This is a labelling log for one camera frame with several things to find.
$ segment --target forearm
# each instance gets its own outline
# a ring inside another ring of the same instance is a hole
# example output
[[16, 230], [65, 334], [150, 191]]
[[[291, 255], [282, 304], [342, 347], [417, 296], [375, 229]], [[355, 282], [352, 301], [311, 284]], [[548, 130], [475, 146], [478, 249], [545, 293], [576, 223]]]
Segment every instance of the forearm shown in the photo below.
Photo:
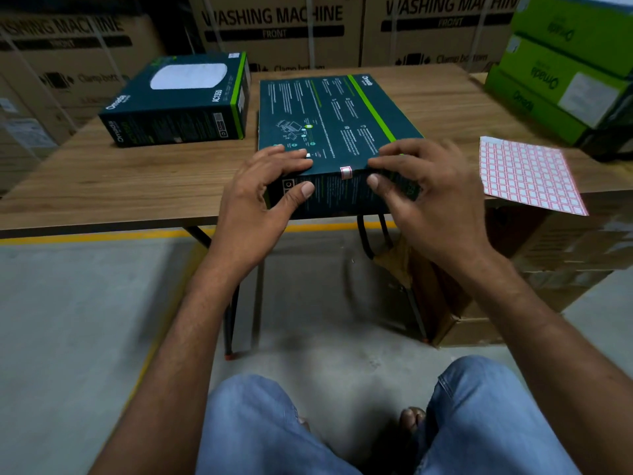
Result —
[[581, 471], [633, 472], [628, 376], [552, 311], [506, 258], [488, 253], [470, 265], [455, 275], [498, 328]]
[[91, 474], [193, 473], [213, 355], [235, 285], [212, 265], [205, 259], [190, 281], [172, 327]]

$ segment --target wooden table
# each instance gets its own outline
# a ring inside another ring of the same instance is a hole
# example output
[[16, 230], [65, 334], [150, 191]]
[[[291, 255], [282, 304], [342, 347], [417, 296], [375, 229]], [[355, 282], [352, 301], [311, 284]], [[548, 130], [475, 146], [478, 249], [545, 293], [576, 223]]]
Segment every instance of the wooden table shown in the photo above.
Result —
[[[454, 140], [473, 165], [481, 135], [560, 145], [455, 65], [257, 73], [244, 140], [120, 149], [95, 119], [0, 200], [0, 238], [214, 224], [224, 184], [256, 149], [259, 80], [344, 73], [371, 74], [423, 135]], [[631, 188], [581, 151], [565, 153], [581, 192]]]

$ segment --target jeans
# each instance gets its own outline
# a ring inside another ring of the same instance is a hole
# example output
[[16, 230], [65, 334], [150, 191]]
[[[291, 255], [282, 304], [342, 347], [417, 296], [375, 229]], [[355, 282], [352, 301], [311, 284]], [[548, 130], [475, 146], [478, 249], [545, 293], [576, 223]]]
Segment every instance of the jeans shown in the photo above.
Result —
[[[414, 438], [416, 475], [579, 473], [515, 375], [484, 357], [439, 376]], [[197, 475], [359, 473], [300, 425], [278, 383], [236, 375], [210, 393]]]

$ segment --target hand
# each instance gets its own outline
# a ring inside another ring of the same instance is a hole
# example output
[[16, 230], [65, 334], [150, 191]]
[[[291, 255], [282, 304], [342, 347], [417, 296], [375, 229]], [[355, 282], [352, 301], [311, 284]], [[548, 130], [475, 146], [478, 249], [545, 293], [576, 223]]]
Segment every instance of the hand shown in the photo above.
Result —
[[372, 158], [372, 168], [398, 172], [422, 191], [409, 200], [388, 179], [372, 174], [368, 185], [380, 195], [408, 242], [447, 271], [463, 269], [492, 252], [484, 223], [484, 189], [454, 143], [425, 139], [389, 143]]
[[312, 166], [305, 149], [284, 150], [277, 145], [258, 151], [224, 187], [208, 258], [209, 263], [225, 267], [234, 283], [239, 283], [271, 252], [292, 213], [315, 190], [311, 182], [299, 183], [277, 205], [266, 208], [263, 196], [269, 183]]

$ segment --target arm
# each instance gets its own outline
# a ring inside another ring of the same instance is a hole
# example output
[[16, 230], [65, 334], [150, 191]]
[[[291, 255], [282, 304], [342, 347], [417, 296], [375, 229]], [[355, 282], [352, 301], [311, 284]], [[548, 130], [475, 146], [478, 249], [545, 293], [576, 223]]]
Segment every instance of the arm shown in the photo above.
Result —
[[255, 154], [223, 193], [211, 248], [138, 392], [97, 457], [91, 475], [193, 473], [220, 323], [233, 291], [281, 237], [312, 195], [305, 182], [267, 210], [263, 193], [282, 174], [312, 166], [283, 146]]
[[373, 168], [417, 180], [416, 202], [370, 175], [409, 243], [448, 271], [490, 317], [543, 415], [584, 473], [633, 473], [633, 381], [552, 311], [490, 245], [484, 191], [459, 149], [403, 140]]

